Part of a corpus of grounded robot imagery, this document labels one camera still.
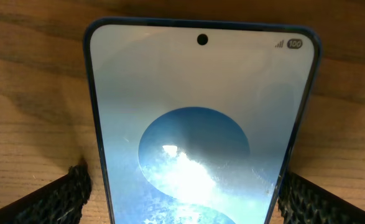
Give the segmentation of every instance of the wooden surface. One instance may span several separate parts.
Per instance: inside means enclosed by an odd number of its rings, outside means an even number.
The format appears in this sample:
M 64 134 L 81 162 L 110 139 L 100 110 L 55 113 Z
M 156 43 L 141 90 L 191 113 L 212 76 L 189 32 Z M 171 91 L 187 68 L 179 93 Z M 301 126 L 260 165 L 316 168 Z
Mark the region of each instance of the wooden surface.
M 109 223 L 81 40 L 115 15 L 312 27 L 323 60 L 291 167 L 365 210 L 365 0 L 0 1 L 0 208 L 84 155 L 94 188 L 81 223 Z

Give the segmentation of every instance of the phone frame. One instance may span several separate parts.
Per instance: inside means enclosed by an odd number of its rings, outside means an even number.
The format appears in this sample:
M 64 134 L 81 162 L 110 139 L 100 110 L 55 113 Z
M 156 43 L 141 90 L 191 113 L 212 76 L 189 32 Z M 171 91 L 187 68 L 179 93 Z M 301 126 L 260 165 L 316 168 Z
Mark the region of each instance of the phone frame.
M 130 26 L 161 26 L 161 27 L 187 27 L 187 28 L 201 28 L 201 29 L 225 29 L 225 30 L 249 30 L 249 31 L 259 31 L 259 32 L 288 32 L 288 33 L 298 33 L 303 34 L 308 37 L 314 47 L 314 57 L 310 69 L 310 74 L 308 76 L 307 83 L 305 84 L 305 89 L 302 95 L 300 106 L 298 108 L 297 117 L 295 118 L 292 133 L 290 135 L 289 143 L 285 152 L 282 167 L 280 168 L 279 177 L 275 186 L 274 193 L 272 195 L 272 200 L 270 202 L 267 216 L 265 219 L 265 224 L 268 224 L 274 210 L 277 197 L 279 195 L 280 185 L 284 178 L 284 174 L 287 170 L 290 156 L 293 151 L 295 139 L 302 121 L 302 116 L 305 112 L 305 106 L 307 105 L 309 93 L 312 89 L 314 79 L 316 77 L 316 71 L 320 62 L 321 56 L 321 43 L 320 39 L 307 27 L 302 26 L 289 26 L 289 25 L 279 25 L 279 24 L 255 24 L 255 23 L 245 23 L 245 22 L 225 22 L 225 21 L 191 21 L 191 20 L 175 20 L 175 19 L 153 19 L 153 18 L 138 18 L 138 17 L 104 17 L 98 19 L 90 24 L 84 34 L 83 39 L 83 50 L 85 56 L 86 72 L 88 76 L 88 84 L 91 96 L 91 106 L 93 109 L 96 139 L 98 142 L 99 158 L 101 161 L 101 169 L 103 175 L 103 182 L 106 192 L 106 198 L 109 209 L 109 218 L 111 223 L 115 223 L 112 199 L 110 194 L 109 180 L 108 180 L 108 170 L 106 168 L 101 124 L 99 121 L 99 111 L 98 103 L 96 100 L 96 90 L 94 73 L 91 61 L 91 51 L 90 51 L 90 41 L 95 30 L 101 26 L 105 25 L 130 25 Z

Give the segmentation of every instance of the phone top edge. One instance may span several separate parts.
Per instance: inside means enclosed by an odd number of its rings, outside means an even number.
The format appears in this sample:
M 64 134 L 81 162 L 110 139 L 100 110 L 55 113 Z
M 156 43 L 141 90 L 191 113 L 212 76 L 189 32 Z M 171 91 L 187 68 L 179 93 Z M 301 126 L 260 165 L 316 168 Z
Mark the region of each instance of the phone top edge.
M 302 95 L 301 108 L 298 110 L 296 122 L 293 126 L 292 134 L 289 139 L 289 144 L 287 146 L 284 161 L 282 163 L 282 167 L 280 169 L 279 178 L 275 185 L 275 191 L 272 196 L 272 200 L 269 206 L 269 210 L 265 219 L 264 224 L 268 224 L 270 222 L 270 218 L 272 216 L 272 212 L 275 207 L 275 203 L 277 197 L 279 195 L 280 185 L 282 183 L 282 179 L 284 177 L 285 172 L 287 171 L 288 164 L 290 161 L 290 156 L 294 147 L 295 139 L 302 122 L 302 116 L 305 112 L 306 104 L 309 98 L 309 93 L 313 87 L 313 81 L 316 78 L 316 72 L 318 70 L 318 66 L 320 64 L 320 58 L 322 54 L 322 45 L 319 36 L 309 27 L 305 26 L 295 26 L 295 25 L 285 25 L 285 24 L 263 24 L 263 23 L 250 23 L 250 22 L 231 22 L 231 21 L 198 21 L 198 20 L 184 20 L 184 19 L 160 19 L 160 18 L 147 18 L 147 17 L 102 17 L 100 19 L 92 22 L 87 29 L 85 30 L 83 36 L 83 51 L 85 57 L 85 65 L 86 72 L 88 76 L 88 83 L 90 89 L 91 96 L 91 106 L 93 109 L 93 116 L 95 121 L 95 130 L 98 140 L 99 147 L 99 155 L 101 161 L 101 168 L 103 173 L 103 180 L 105 186 L 105 192 L 108 209 L 109 209 L 109 218 L 111 223 L 116 223 L 114 219 L 113 213 L 113 205 L 111 200 L 111 192 L 108 180 L 108 174 L 106 169 L 106 161 L 104 158 L 103 151 L 103 140 L 101 133 L 101 126 L 99 123 L 99 111 L 98 104 L 96 100 L 96 91 L 95 91 L 95 81 L 93 78 L 93 68 L 91 63 L 91 55 L 90 55 L 90 41 L 92 35 L 95 33 L 95 30 L 105 26 L 105 25 L 129 25 L 129 26 L 160 26 L 160 27 L 185 27 L 185 28 L 200 28 L 200 29 L 225 29 L 225 30 L 247 30 L 247 31 L 259 31 L 259 32 L 288 32 L 288 33 L 296 33 L 302 34 L 305 37 L 308 37 L 314 47 L 314 56 L 313 63 L 310 69 L 310 74 L 308 76 L 308 81 Z

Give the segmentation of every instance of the dark blue phone frame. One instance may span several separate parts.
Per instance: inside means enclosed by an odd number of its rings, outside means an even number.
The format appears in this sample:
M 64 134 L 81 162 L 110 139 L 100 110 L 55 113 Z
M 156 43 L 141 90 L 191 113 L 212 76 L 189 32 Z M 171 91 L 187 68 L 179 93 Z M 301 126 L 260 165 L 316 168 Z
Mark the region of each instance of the dark blue phone frame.
M 188 27 L 188 28 L 201 28 L 201 29 L 225 29 L 225 30 L 250 30 L 259 32 L 288 32 L 288 33 L 298 33 L 307 36 L 313 43 L 315 48 L 315 55 L 310 69 L 310 74 L 308 76 L 307 83 L 305 84 L 305 89 L 302 95 L 302 100 L 298 108 L 297 117 L 294 122 L 293 130 L 290 135 L 289 144 L 286 149 L 283 164 L 280 169 L 279 177 L 277 179 L 277 184 L 275 186 L 275 191 L 272 196 L 272 201 L 269 205 L 268 213 L 266 216 L 265 224 L 268 224 L 272 216 L 272 212 L 275 207 L 275 203 L 279 194 L 280 185 L 284 178 L 284 174 L 287 170 L 290 155 L 292 153 L 295 139 L 302 121 L 302 116 L 305 112 L 305 106 L 310 95 L 310 91 L 313 86 L 313 82 L 316 77 L 316 71 L 320 62 L 321 56 L 321 43 L 320 39 L 307 27 L 302 26 L 288 26 L 288 25 L 278 25 L 278 24 L 253 24 L 245 22 L 225 22 L 225 21 L 190 21 L 190 20 L 175 20 L 175 19 L 152 19 L 152 18 L 136 18 L 136 17 L 104 17 L 97 21 L 94 21 L 86 30 L 83 41 L 83 50 L 85 56 L 86 71 L 88 76 L 88 83 L 90 88 L 91 105 L 93 109 L 93 116 L 95 122 L 96 138 L 98 142 L 99 157 L 101 161 L 102 175 L 105 186 L 106 197 L 108 199 L 108 209 L 111 223 L 115 223 L 113 206 L 109 188 L 108 172 L 106 169 L 106 161 L 103 149 L 103 140 L 101 125 L 99 122 L 99 112 L 98 104 L 96 100 L 95 82 L 94 74 L 91 63 L 91 52 L 90 52 L 90 40 L 94 31 L 105 25 L 116 24 L 116 25 L 129 25 L 129 26 L 161 26 L 161 27 Z

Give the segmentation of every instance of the wooden table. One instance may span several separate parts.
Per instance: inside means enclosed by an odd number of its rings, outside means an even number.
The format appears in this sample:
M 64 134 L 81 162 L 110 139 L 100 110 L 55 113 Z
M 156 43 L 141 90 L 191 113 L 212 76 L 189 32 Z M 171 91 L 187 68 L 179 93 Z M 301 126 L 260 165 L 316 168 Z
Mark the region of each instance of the wooden table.
M 365 210 L 365 0 L 0 1 L 0 208 L 84 155 L 94 188 L 81 222 L 109 223 L 81 45 L 102 16 L 312 27 L 324 54 L 291 168 Z

